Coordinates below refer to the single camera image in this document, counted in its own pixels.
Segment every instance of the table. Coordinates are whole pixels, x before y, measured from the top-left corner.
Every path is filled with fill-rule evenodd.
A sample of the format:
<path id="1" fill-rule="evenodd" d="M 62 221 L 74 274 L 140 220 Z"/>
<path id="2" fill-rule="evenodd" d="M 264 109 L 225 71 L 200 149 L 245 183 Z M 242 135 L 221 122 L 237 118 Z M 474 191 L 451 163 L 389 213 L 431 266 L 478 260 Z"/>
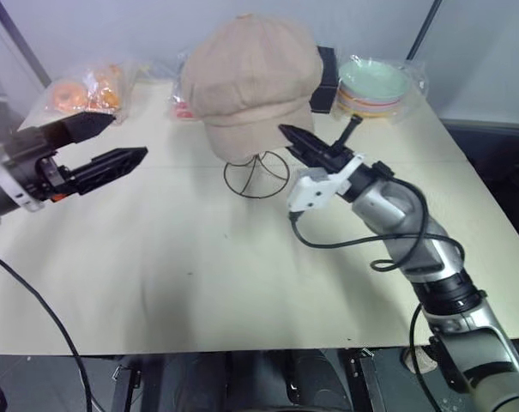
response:
<path id="1" fill-rule="evenodd" d="M 147 146 L 132 174 L 3 218 L 0 257 L 42 293 L 81 353 L 407 344 L 417 299 L 398 271 L 369 268 L 387 256 L 383 245 L 301 245 L 287 191 L 266 200 L 231 193 L 203 125 L 170 119 L 170 87 L 136 85 L 123 124 L 56 157 L 76 167 L 112 148 Z M 24 126 L 53 120 L 41 107 Z M 332 142 L 346 122 L 315 115 L 315 124 Z M 507 333 L 519 337 L 519 237 L 431 108 L 424 102 L 398 124 L 366 120 L 347 144 L 425 192 L 433 216 L 465 246 L 468 272 Z M 299 224 L 318 242 L 370 234 L 339 199 Z M 421 320 L 418 342 L 429 335 Z M 0 354 L 68 352 L 39 304 L 0 269 Z"/>

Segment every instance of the beige newsboy cap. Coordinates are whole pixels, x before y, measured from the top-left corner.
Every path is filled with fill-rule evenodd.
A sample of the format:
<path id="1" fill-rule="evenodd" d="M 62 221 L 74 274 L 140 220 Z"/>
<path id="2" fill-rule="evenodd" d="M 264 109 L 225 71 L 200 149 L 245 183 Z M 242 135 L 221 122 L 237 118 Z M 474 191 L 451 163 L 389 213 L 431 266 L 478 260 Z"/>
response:
<path id="1" fill-rule="evenodd" d="M 189 56 L 181 86 L 215 154 L 237 163 L 289 146 L 279 124 L 313 131 L 309 99 L 322 70 L 317 46 L 304 27 L 243 15 Z"/>

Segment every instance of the stacked plate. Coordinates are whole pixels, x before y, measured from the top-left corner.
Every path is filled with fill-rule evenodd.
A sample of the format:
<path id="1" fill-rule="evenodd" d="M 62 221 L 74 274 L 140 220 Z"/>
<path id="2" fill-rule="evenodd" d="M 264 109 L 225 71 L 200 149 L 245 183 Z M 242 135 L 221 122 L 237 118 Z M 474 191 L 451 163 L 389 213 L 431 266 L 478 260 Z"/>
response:
<path id="1" fill-rule="evenodd" d="M 410 79 L 390 64 L 351 60 L 339 69 L 337 104 L 362 117 L 389 116 L 410 89 Z"/>

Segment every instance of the black box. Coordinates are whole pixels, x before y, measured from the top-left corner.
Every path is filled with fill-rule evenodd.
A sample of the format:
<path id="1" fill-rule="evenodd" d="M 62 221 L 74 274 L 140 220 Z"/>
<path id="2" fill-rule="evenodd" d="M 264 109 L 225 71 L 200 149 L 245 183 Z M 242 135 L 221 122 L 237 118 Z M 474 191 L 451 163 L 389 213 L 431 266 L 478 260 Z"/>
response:
<path id="1" fill-rule="evenodd" d="M 337 59 L 335 50 L 331 47 L 318 47 L 318 52 L 324 63 L 322 81 L 311 97 L 311 110 L 314 113 L 329 113 L 337 94 L 339 76 L 337 74 Z"/>

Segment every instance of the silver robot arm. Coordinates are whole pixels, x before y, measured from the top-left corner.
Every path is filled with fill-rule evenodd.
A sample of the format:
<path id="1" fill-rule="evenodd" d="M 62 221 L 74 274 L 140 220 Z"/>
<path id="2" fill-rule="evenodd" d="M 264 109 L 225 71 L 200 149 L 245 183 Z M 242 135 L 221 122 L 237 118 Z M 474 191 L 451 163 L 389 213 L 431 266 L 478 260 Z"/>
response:
<path id="1" fill-rule="evenodd" d="M 288 198 L 290 219 L 295 224 L 304 211 L 321 208 L 338 194 L 372 232 L 402 235 L 384 244 L 422 305 L 446 382 L 470 393 L 479 411 L 519 411 L 519 355 L 486 293 L 474 286 L 456 245 L 440 238 L 447 239 L 444 228 L 424 215 L 428 208 L 421 192 L 395 179 L 383 163 L 362 164 L 363 156 L 345 146 L 360 122 L 353 117 L 332 146 L 306 130 L 279 126 L 293 144 L 288 150 L 310 167 Z M 423 224 L 426 235 L 418 240 Z"/>

